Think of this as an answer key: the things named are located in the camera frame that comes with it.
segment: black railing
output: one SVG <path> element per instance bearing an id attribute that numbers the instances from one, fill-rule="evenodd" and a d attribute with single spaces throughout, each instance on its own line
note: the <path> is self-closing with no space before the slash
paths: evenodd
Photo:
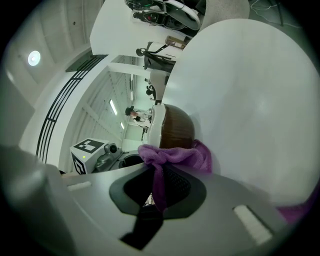
<path id="1" fill-rule="evenodd" d="M 48 150 L 52 133 L 59 118 L 59 115 L 64 108 L 68 98 L 78 86 L 80 81 L 107 55 L 95 55 L 93 58 L 86 60 L 78 69 L 77 72 L 61 89 L 54 102 L 52 103 L 46 117 L 44 119 L 38 143 L 36 146 L 36 155 L 44 162 L 47 162 Z"/>

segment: purple towel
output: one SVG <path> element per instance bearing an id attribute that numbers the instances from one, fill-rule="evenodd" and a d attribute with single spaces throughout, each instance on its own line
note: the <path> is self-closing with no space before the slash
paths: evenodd
<path id="1" fill-rule="evenodd" d="M 138 152 L 147 165 L 155 167 L 152 197 L 160 212 L 167 208 L 165 180 L 161 165 L 169 162 L 193 167 L 202 173 L 212 172 L 210 150 L 197 139 L 193 142 L 191 149 L 181 147 L 163 149 L 145 144 L 139 146 Z"/>

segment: ceiling light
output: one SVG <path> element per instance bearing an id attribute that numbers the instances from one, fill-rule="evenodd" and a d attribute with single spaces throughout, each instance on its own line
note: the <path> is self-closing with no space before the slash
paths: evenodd
<path id="1" fill-rule="evenodd" d="M 116 107 L 115 107 L 114 102 L 112 101 L 112 99 L 110 99 L 110 102 L 109 102 L 109 103 L 110 103 L 110 105 L 111 105 L 111 108 L 112 108 L 114 114 L 117 115 L 118 112 L 117 112 L 117 110 L 116 110 Z"/>
<path id="2" fill-rule="evenodd" d="M 35 66 L 40 62 L 40 59 L 41 59 L 40 52 L 38 52 L 37 50 L 34 50 L 29 54 L 28 63 L 30 66 Z"/>

